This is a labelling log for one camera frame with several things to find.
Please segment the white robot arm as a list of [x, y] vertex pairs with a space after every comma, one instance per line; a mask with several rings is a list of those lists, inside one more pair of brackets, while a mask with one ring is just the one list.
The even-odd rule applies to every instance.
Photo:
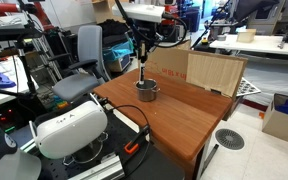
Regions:
[[122, 17], [133, 31], [138, 58], [144, 63], [147, 60], [149, 50], [155, 46], [159, 39], [156, 26], [162, 22], [164, 8], [115, 0], [111, 10], [115, 16]]

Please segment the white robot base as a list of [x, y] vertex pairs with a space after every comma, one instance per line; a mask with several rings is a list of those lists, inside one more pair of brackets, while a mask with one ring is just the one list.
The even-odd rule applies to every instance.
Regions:
[[37, 180], [41, 161], [22, 151], [15, 140], [0, 130], [0, 180]]

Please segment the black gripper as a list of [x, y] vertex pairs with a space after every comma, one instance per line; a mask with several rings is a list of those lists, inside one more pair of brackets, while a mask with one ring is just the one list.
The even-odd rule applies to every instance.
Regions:
[[156, 43], [157, 42], [157, 36], [156, 36], [156, 31], [157, 31], [157, 24], [153, 22], [148, 22], [148, 21], [141, 21], [141, 20], [136, 20], [135, 25], [139, 33], [135, 34], [135, 39], [138, 42], [137, 43], [137, 60], [138, 63], [141, 63], [141, 57], [142, 57], [142, 42], [141, 41], [146, 41], [145, 42], [145, 51], [144, 51], [144, 63], [148, 59], [148, 54], [149, 54], [149, 42], [150, 43]]

